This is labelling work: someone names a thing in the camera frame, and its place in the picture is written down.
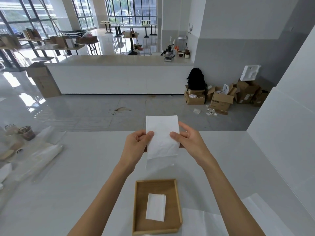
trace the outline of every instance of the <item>person's left hand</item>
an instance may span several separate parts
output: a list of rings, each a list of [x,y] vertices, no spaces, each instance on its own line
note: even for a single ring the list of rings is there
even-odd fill
[[[139,130],[127,136],[124,150],[118,164],[125,167],[126,170],[129,171],[129,174],[134,171],[136,164],[139,162],[147,144],[151,141],[153,136],[153,131],[146,134],[145,130]]]

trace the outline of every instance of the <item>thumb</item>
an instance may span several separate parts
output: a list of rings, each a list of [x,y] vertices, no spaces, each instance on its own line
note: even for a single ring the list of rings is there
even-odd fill
[[[172,131],[172,132],[169,134],[169,136],[170,136],[171,138],[173,138],[175,141],[181,143],[183,146],[184,146],[184,144],[185,144],[185,142],[186,142],[186,140],[187,140],[187,138],[183,137],[182,135],[180,135],[180,134],[178,134],[178,133],[176,133],[176,132],[174,132],[174,131]]]
[[[154,132],[153,131],[149,131],[144,138],[140,141],[140,143],[142,145],[144,145],[144,147],[151,141],[152,137],[154,136]]]

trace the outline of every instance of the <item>countertop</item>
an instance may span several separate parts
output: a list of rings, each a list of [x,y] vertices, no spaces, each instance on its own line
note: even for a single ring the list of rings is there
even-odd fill
[[[246,131],[200,133],[241,199],[258,193],[282,217],[291,215],[289,198],[298,199]],[[66,235],[110,176],[128,134],[67,132],[59,141],[64,150],[36,180],[22,182],[2,210],[0,235]],[[181,207],[220,214],[207,177],[185,149],[180,148],[174,166],[145,171],[146,163],[144,153],[127,178],[103,235],[131,235],[136,180],[176,178]],[[270,198],[280,193],[285,197]],[[294,224],[286,220],[287,226]]]
[[[58,56],[46,61],[45,65],[65,66],[193,66],[191,59],[175,56],[172,62],[165,62],[163,56],[143,55],[72,55]]]

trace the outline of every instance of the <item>large glass window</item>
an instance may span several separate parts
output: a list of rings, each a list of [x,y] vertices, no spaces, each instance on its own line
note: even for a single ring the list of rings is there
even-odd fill
[[[89,0],[72,0],[81,29],[94,27],[93,12]]]
[[[37,29],[42,38],[58,35],[56,15],[50,0],[0,0],[0,32],[14,35],[25,28]]]
[[[142,20],[156,24],[157,0],[105,0],[109,20],[124,26],[141,26]]]

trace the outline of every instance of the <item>brown tray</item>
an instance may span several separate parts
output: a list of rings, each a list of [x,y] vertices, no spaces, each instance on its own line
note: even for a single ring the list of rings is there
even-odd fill
[[[166,195],[164,222],[146,219],[149,193]],[[136,181],[133,236],[176,233],[182,223],[176,179]]]

